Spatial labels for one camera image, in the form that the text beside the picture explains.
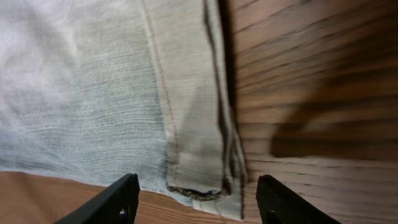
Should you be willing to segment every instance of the wooden surface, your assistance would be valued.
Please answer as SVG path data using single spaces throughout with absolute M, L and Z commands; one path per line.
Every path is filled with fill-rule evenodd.
M 342 223 L 398 223 L 398 3 L 230 0 L 236 116 L 256 180 L 273 175 Z M 0 174 L 0 223 L 49 223 L 101 188 Z M 136 223 L 236 223 L 141 192 Z

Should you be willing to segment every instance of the folded cloth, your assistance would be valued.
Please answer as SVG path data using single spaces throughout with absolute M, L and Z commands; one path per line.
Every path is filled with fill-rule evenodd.
M 0 2 L 0 169 L 241 219 L 244 160 L 213 0 Z

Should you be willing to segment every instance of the fabric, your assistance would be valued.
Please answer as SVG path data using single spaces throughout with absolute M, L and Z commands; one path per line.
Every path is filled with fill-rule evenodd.
M 212 0 L 0 1 L 0 169 L 240 220 L 220 26 Z

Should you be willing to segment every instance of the black object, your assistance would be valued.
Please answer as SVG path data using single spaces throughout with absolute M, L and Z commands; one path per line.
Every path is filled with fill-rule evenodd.
M 263 224 L 340 224 L 270 175 L 259 178 L 256 199 Z
M 138 207 L 137 174 L 126 174 L 56 224 L 130 224 Z

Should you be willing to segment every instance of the brown wood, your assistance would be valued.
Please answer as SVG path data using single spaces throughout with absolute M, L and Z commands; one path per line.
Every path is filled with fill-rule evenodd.
M 270 174 L 342 223 L 398 223 L 395 0 L 230 0 L 236 115 L 256 180 Z M 101 188 L 0 174 L 0 223 L 48 223 Z M 136 223 L 237 223 L 140 193 Z

